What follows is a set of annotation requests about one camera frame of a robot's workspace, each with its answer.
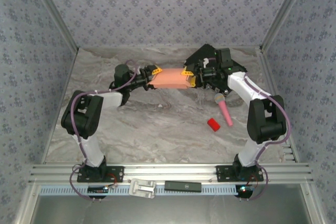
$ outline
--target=red block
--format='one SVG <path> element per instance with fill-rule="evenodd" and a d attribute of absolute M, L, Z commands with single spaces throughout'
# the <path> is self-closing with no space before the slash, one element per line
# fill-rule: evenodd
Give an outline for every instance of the red block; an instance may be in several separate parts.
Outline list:
<path fill-rule="evenodd" d="M 216 122 L 215 119 L 210 118 L 208 121 L 208 125 L 213 129 L 213 131 L 218 131 L 220 128 L 220 125 Z"/>

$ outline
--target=black remote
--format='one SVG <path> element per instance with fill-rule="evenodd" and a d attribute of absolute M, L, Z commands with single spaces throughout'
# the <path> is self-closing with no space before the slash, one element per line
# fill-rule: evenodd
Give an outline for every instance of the black remote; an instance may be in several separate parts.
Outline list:
<path fill-rule="evenodd" d="M 164 189 L 167 191 L 193 191 L 195 193 L 202 192 L 202 183 L 166 181 Z"/>

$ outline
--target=gray marble table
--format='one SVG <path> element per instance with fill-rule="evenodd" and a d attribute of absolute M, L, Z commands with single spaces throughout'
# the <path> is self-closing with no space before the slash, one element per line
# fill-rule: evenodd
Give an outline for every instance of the gray marble table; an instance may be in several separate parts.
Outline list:
<path fill-rule="evenodd" d="M 196 48 L 80 49 L 52 136 L 46 162 L 79 162 L 75 140 L 60 125 L 75 90 L 106 90 L 114 68 L 128 59 L 140 66 L 180 68 Z M 261 88 L 263 80 L 254 49 L 232 49 L 232 58 L 245 66 Z M 102 112 L 97 137 L 110 163 L 231 163 L 248 139 L 248 107 L 232 92 L 226 99 L 234 126 L 228 127 L 214 92 L 203 89 L 136 89 L 125 106 Z M 214 132 L 207 120 L 221 128 Z M 281 146 L 272 146 L 262 162 L 283 160 Z"/>

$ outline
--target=blue patterned wall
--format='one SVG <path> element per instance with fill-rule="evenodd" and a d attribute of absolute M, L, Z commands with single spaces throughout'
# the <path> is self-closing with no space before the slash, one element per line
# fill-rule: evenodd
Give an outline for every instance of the blue patterned wall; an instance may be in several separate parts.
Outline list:
<path fill-rule="evenodd" d="M 40 0 L 0 1 L 0 223 L 40 163 L 73 55 Z"/>
<path fill-rule="evenodd" d="M 336 0 L 297 0 L 267 56 L 300 160 L 311 163 L 336 223 Z"/>
<path fill-rule="evenodd" d="M 77 46 L 259 45 L 284 0 L 54 0 Z"/>

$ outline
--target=black mounting plate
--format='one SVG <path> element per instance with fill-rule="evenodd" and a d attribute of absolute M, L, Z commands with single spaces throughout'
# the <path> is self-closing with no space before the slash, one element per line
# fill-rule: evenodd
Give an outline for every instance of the black mounting plate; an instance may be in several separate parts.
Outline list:
<path fill-rule="evenodd" d="M 109 176 L 109 174 L 113 174 L 117 178 L 117 182 L 122 182 L 124 178 L 124 166 L 106 166 L 106 173 L 103 179 L 97 181 L 96 178 L 89 176 L 86 171 L 85 167 L 79 170 L 77 176 L 77 182 L 79 183 L 97 183 L 97 182 L 104 182 L 104 183 L 113 183 L 114 177 Z"/>
<path fill-rule="evenodd" d="M 258 167 L 252 168 L 253 170 L 250 171 L 249 177 L 245 180 L 239 179 L 236 176 L 234 167 L 232 165 L 217 165 L 216 166 L 216 174 L 217 174 L 217 181 L 218 182 L 242 182 L 242 181 L 248 181 L 255 182 L 255 178 L 251 177 L 251 175 L 254 175 L 258 182 L 264 181 L 264 177 L 262 175 L 261 169 Z"/>

